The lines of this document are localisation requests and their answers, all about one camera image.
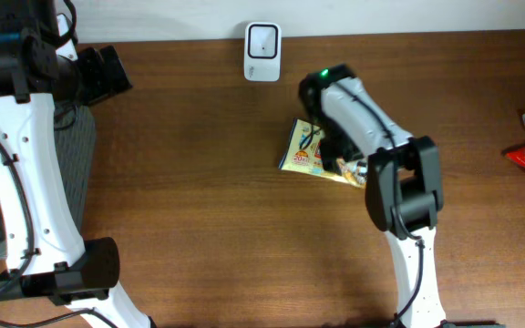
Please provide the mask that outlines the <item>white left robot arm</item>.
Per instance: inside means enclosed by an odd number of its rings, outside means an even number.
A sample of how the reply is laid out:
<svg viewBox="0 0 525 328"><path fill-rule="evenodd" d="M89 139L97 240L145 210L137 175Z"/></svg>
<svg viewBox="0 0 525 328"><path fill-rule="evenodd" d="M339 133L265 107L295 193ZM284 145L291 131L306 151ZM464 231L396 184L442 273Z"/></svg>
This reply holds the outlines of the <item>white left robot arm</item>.
<svg viewBox="0 0 525 328"><path fill-rule="evenodd" d="M58 106L77 111L130 89L114 47L76 50L77 15L51 1L0 1L0 301L46 297L93 327L150 327L119 281L118 246L84 240L57 159Z"/></svg>

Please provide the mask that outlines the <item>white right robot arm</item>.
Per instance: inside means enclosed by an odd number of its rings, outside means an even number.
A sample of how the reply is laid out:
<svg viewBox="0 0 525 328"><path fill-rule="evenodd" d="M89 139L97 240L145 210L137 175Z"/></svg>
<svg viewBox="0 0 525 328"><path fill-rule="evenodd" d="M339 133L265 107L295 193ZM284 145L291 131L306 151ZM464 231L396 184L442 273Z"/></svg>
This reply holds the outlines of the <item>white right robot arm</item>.
<svg viewBox="0 0 525 328"><path fill-rule="evenodd" d="M367 163L366 210L386 236L396 276L392 326L442 326L447 315L434 245L444 196L436 144L401 128L346 65L308 74L299 84L299 98L325 133L321 154L327 168L337 159Z"/></svg>

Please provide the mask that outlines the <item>yellow snack bag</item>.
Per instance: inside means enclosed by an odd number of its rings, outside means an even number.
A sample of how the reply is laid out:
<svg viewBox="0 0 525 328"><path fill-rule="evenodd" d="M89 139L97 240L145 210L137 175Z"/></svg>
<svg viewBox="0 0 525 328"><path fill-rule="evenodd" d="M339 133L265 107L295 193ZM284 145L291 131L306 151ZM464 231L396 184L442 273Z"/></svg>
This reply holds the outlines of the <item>yellow snack bag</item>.
<svg viewBox="0 0 525 328"><path fill-rule="evenodd" d="M296 118L279 169L342 182L364 189L367 161L360 157L346 161L328 153L327 138L322 129Z"/></svg>

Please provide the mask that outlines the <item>grey plastic mesh basket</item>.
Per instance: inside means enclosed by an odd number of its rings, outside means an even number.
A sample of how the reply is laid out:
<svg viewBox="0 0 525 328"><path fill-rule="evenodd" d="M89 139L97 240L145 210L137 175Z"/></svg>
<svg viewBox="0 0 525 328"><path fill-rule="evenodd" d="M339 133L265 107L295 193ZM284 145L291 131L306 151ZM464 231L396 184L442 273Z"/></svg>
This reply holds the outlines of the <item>grey plastic mesh basket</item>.
<svg viewBox="0 0 525 328"><path fill-rule="evenodd" d="M70 213L80 229L97 136L95 119L87 107L63 107L57 109L55 115L58 165ZM0 260L5 257L5 225L0 210Z"/></svg>

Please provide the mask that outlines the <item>white barcode scanner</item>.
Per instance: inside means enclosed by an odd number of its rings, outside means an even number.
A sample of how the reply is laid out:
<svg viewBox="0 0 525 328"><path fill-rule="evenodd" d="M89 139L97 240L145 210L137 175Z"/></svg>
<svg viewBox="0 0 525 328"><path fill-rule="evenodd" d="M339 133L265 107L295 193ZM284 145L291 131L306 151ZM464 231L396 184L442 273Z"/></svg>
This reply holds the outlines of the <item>white barcode scanner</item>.
<svg viewBox="0 0 525 328"><path fill-rule="evenodd" d="M245 27L244 77L253 82L276 82L281 75L282 29L270 22Z"/></svg>

